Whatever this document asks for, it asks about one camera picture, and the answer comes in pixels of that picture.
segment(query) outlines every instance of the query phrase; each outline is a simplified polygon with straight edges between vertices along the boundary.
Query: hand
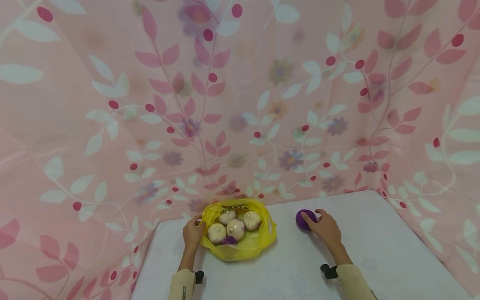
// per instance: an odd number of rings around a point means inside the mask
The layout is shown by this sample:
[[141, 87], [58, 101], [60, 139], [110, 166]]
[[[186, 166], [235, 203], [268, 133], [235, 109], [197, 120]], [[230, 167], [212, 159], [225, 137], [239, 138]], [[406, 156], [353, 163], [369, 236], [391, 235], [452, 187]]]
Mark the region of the hand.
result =
[[342, 232], [333, 217], [323, 209], [316, 209], [315, 212], [321, 214], [316, 223], [306, 213], [301, 214], [308, 227], [327, 246], [340, 245], [342, 243]]
[[202, 239], [203, 232], [205, 230], [205, 222], [200, 222], [197, 226], [197, 222], [202, 218], [202, 215], [194, 216], [183, 228], [183, 241], [185, 242], [185, 250], [198, 249], [200, 240]]

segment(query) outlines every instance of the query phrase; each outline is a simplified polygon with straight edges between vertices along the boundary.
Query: pink floral curtain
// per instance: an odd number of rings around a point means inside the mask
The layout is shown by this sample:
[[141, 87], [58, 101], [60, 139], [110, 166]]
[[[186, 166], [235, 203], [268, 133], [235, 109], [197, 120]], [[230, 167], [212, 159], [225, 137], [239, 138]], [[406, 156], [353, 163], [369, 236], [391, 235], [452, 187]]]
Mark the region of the pink floral curtain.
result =
[[479, 49], [477, 0], [4, 0], [0, 300], [126, 300], [159, 222], [366, 189], [480, 295]]

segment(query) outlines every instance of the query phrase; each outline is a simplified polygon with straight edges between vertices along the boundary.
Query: left hand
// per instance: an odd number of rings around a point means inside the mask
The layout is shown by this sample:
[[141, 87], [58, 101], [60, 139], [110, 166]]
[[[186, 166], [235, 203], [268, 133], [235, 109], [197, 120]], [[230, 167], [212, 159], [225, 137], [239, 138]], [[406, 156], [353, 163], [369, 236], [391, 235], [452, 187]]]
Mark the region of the left hand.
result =
[[197, 226], [197, 221], [202, 218], [202, 215], [194, 216], [183, 228], [183, 241], [185, 242], [185, 249], [197, 250], [205, 230], [205, 222], [200, 222]]

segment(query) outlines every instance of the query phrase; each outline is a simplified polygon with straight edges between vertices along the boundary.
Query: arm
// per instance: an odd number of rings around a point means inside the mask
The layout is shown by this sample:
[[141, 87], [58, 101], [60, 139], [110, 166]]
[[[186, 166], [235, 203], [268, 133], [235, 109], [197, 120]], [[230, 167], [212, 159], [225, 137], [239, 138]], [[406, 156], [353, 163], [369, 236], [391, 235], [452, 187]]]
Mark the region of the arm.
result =
[[332, 254], [337, 265], [336, 272], [342, 284], [345, 300], [376, 300], [360, 269], [355, 266], [342, 244], [342, 232], [336, 221], [323, 209], [315, 212], [321, 214], [317, 222], [302, 213], [303, 219], [317, 237], [322, 239]]
[[194, 216], [183, 228], [185, 249], [180, 261], [178, 272], [172, 276], [168, 300], [191, 300], [195, 286], [195, 273], [193, 264], [198, 246], [205, 229], [205, 223], [197, 226], [197, 221], [202, 216]]

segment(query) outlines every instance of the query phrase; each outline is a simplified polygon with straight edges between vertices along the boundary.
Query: purple object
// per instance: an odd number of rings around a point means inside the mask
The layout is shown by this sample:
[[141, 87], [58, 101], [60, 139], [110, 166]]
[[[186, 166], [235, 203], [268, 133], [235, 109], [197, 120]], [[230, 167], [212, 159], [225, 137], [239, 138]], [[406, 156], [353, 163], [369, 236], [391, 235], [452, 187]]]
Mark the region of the purple object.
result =
[[237, 245], [238, 242], [234, 237], [228, 236], [222, 240], [222, 245]]
[[310, 217], [310, 219], [312, 219], [314, 222], [317, 221], [317, 216], [315, 215], [315, 213], [313, 211], [308, 210], [308, 209], [299, 210], [299, 212], [297, 212], [297, 215], [295, 216], [295, 221], [297, 222], [297, 227], [301, 231], [310, 231], [310, 227], [308, 227], [307, 222], [305, 222], [305, 220], [301, 216], [302, 212], [306, 213]]

